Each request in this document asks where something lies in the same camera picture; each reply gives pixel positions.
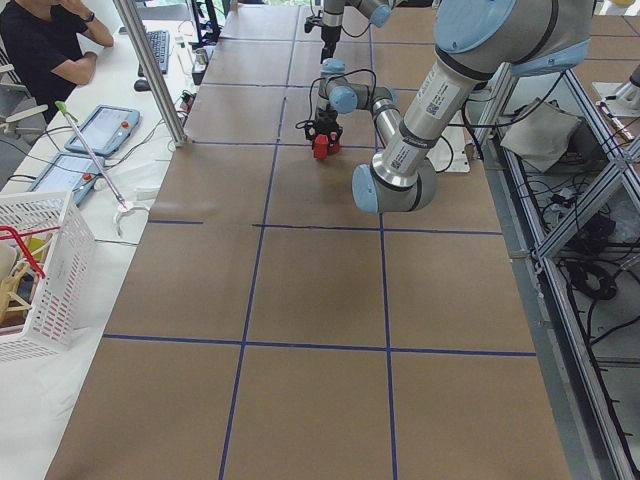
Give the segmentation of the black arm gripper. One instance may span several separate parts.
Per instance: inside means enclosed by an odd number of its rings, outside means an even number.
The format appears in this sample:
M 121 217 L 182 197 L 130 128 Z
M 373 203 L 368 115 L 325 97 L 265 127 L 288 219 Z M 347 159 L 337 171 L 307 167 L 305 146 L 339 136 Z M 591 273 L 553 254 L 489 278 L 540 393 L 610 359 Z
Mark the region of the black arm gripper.
M 342 19 L 342 13 L 333 12 L 319 12 L 305 19 L 304 31 L 306 33 L 310 33 L 315 27 L 321 30 L 321 40 L 323 41 L 321 63 L 334 56 L 341 37 Z

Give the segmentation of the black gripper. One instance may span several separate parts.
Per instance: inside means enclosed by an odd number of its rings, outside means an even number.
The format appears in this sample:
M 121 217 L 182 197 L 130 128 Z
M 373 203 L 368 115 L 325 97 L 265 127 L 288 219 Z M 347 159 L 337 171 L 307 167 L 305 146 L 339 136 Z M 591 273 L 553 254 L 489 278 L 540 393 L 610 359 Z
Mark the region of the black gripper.
M 339 140 L 343 128 L 338 124 L 338 112 L 333 107 L 326 109 L 317 107 L 314 118 L 303 123 L 305 138 L 315 140 L 319 135 L 325 135 L 329 140 Z

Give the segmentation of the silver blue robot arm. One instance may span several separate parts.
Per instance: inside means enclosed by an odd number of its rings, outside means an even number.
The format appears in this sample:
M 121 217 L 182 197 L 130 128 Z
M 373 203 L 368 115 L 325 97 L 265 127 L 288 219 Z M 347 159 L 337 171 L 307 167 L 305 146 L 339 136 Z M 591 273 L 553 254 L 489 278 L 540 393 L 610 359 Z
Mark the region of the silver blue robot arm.
M 317 12 L 312 11 L 305 19 L 304 31 L 310 33 L 314 28 L 320 29 L 323 42 L 320 62 L 334 56 L 336 47 L 343 32 L 343 19 L 346 7 L 354 8 L 368 22 L 380 28 L 389 20 L 393 9 L 400 1 L 387 0 L 329 0 L 325 1 Z
M 508 63 L 517 76 L 562 72 L 581 63 L 590 42 L 590 1 L 444 1 L 435 22 L 435 63 L 406 113 L 384 87 L 355 84 L 334 58 L 342 31 L 344 1 L 327 1 L 306 18 L 324 43 L 315 115 L 306 128 L 314 155 L 339 149 L 340 114 L 367 110 L 383 150 L 356 167 L 352 193 L 368 213 L 411 212 L 434 197 L 436 170 L 428 158 L 441 134 L 472 91 Z

